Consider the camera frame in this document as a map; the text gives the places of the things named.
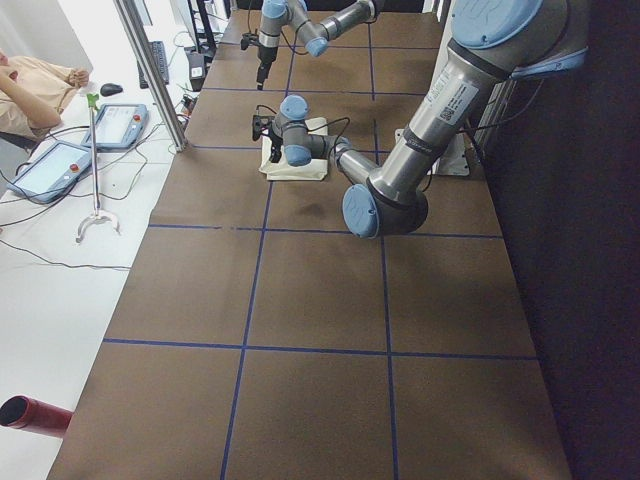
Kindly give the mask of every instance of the tablet screen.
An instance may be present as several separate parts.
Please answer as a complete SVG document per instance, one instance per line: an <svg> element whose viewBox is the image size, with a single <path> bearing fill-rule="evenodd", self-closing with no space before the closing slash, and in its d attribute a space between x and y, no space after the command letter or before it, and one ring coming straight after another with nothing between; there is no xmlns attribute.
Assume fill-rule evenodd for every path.
<svg viewBox="0 0 640 480"><path fill-rule="evenodd" d="M131 119L136 113L135 106L105 105L105 112L96 125L96 143L121 143L124 139Z"/></svg>
<svg viewBox="0 0 640 480"><path fill-rule="evenodd" d="M14 184L22 190L35 194L49 192L65 172L69 171L69 166L72 163L77 164L85 155L87 155L86 150L58 144L38 159Z"/></svg>

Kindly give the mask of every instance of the computer mouse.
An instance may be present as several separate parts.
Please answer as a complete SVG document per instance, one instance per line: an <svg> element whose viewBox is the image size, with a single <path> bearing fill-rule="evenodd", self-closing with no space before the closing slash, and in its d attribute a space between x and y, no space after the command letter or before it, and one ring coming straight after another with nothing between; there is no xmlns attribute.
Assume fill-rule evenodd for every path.
<svg viewBox="0 0 640 480"><path fill-rule="evenodd" d="M100 95L103 97L110 97L111 95L115 95L116 93L122 92L122 87L115 83L105 83L100 88Z"/></svg>

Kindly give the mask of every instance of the red cylinder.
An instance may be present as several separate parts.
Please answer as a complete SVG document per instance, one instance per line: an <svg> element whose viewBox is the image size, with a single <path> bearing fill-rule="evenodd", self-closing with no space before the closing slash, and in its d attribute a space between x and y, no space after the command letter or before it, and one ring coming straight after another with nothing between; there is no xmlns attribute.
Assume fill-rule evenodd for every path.
<svg viewBox="0 0 640 480"><path fill-rule="evenodd" d="M0 425L62 438L72 415L55 405L19 395L0 407Z"/></svg>

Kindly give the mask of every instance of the desk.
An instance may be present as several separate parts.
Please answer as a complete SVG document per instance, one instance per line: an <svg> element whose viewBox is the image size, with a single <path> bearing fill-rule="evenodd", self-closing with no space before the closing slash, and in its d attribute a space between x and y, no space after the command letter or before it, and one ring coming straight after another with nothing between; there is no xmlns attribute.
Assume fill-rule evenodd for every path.
<svg viewBox="0 0 640 480"><path fill-rule="evenodd" d="M251 116L289 93L352 117L346 135L384 161L428 88L434 18L382 15L319 59L283 47L263 92L233 44L245 25L232 18L48 478L569 478L484 182L434 178L417 232L364 241L335 169L257 172Z"/></svg>
<svg viewBox="0 0 640 480"><path fill-rule="evenodd" d="M161 39L168 58L174 53L175 32ZM188 62L180 48L170 67L167 86L175 103L182 97L178 86L187 83ZM138 87L135 64L124 62L117 74L97 65L88 87L81 89L63 114L63 129L88 125L85 93L97 92L107 82L119 83L124 92L101 98L99 103L144 103L150 118L143 134L161 121L149 90ZM62 134L60 139L80 142L84 131ZM54 140L43 142L34 155ZM164 127L160 127L139 147L148 157L131 194L122 201L103 198L103 207L121 222L121 235L110 224L89 227L81 245L75 242L80 222L93 211L91 196L68 197L43 215L28 222L5 227L0 239L29 249L43 257L68 264L132 264L147 227L149 213L158 198L171 166L174 148ZM99 154L99 165L107 165L121 154ZM144 158L131 152L100 172L101 192L122 197L140 169ZM74 195L91 193L91 179L81 181ZM5 193L2 202L18 198ZM0 224L26 218L43 207L27 201L0 204ZM0 352L0 401L23 394L74 410L91 364L109 323L127 271L67 269L46 266L34 257L0 245L0 298L2 334ZM0 465L3 479L42 480L46 478L61 440L0 429Z"/></svg>

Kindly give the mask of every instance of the robotic arm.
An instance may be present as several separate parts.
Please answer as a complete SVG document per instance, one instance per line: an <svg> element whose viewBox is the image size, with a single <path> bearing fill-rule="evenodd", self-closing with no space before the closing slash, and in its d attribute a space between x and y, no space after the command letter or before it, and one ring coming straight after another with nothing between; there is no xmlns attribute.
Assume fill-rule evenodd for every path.
<svg viewBox="0 0 640 480"><path fill-rule="evenodd" d="M354 185L345 193L345 223L374 238L409 233L427 217L418 184L466 118L493 87L578 68L587 47L589 0L458 0L449 60L383 166L348 140L310 135L304 99L289 96L271 122L292 165L332 161Z"/></svg>
<svg viewBox="0 0 640 480"><path fill-rule="evenodd" d="M375 20L383 7L384 0L357 0L353 5L316 24L309 20L304 0L265 0L262 4L259 35L246 33L240 44L242 50L246 50L249 45L258 46L258 90L263 89L271 64L278 56L283 26L289 25L307 51L318 57L327 50L330 40L338 38L356 25Z"/></svg>

